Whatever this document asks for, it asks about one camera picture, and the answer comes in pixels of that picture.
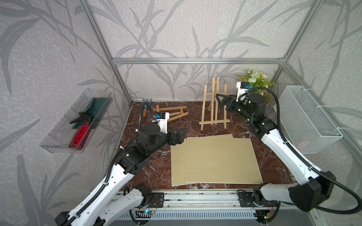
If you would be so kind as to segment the plywood board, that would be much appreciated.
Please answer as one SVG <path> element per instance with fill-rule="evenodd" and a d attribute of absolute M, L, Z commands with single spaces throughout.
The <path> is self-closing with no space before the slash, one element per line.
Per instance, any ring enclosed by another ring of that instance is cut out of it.
<path fill-rule="evenodd" d="M 251 139 L 188 138 L 185 181 L 187 183 L 261 184 L 263 179 Z"/>
<path fill-rule="evenodd" d="M 186 182 L 187 139 L 180 145 L 171 146 L 171 177 L 172 186 L 182 186 L 211 181 Z"/>

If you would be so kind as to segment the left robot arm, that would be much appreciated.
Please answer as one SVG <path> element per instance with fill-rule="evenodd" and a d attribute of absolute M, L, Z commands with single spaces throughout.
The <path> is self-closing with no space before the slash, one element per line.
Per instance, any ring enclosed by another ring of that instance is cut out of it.
<path fill-rule="evenodd" d="M 166 146 L 184 142 L 187 128 L 167 129 L 162 132 L 155 124 L 139 129 L 137 135 L 113 157 L 105 178 L 74 209 L 61 212 L 55 222 L 58 226 L 107 226 L 117 217 L 150 201 L 151 190 L 140 184 L 113 204 L 116 193 L 146 164 L 151 156 Z"/>

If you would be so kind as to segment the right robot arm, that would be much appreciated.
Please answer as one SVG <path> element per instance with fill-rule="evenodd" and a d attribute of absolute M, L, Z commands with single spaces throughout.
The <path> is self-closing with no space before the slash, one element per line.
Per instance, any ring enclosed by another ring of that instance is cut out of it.
<path fill-rule="evenodd" d="M 234 111 L 245 119 L 249 130 L 280 158 L 295 177 L 294 184 L 259 185 L 254 189 L 256 200 L 288 202 L 308 212 L 330 198 L 335 176 L 314 166 L 287 141 L 279 125 L 266 116 L 266 101 L 261 95 L 251 93 L 240 100 L 234 95 L 217 94 L 216 99 L 227 111 Z"/>

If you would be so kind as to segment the wooden easel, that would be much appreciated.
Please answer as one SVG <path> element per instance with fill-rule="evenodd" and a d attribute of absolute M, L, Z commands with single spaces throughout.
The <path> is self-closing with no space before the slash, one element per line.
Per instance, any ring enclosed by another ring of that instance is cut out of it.
<path fill-rule="evenodd" d="M 169 113 L 168 122 L 180 119 L 182 117 L 188 116 L 188 112 L 185 112 L 186 106 L 177 106 L 177 107 L 166 107 L 160 108 L 159 105 L 156 105 L 156 108 L 153 109 L 155 112 L 166 112 Z"/>
<path fill-rule="evenodd" d="M 213 77 L 212 78 L 212 84 L 211 84 L 211 93 L 207 93 L 207 85 L 204 86 L 204 95 L 203 95 L 203 101 L 202 101 L 202 114 L 201 114 L 201 121 L 199 121 L 200 130 L 204 130 L 205 125 L 214 125 L 214 124 L 223 124 L 223 127 L 227 128 L 227 123 L 230 122 L 229 119 L 227 119 L 227 111 L 226 107 L 224 106 L 224 109 L 222 110 L 223 113 L 223 119 L 218 119 L 219 116 L 219 102 L 216 99 L 216 94 L 224 94 L 227 95 L 227 84 L 224 84 L 223 92 L 220 92 L 220 78 L 219 77 Z M 211 96 L 211 101 L 209 104 L 209 107 L 206 108 L 206 99 L 207 96 Z M 206 109 L 210 112 L 210 120 L 205 121 L 205 113 Z"/>

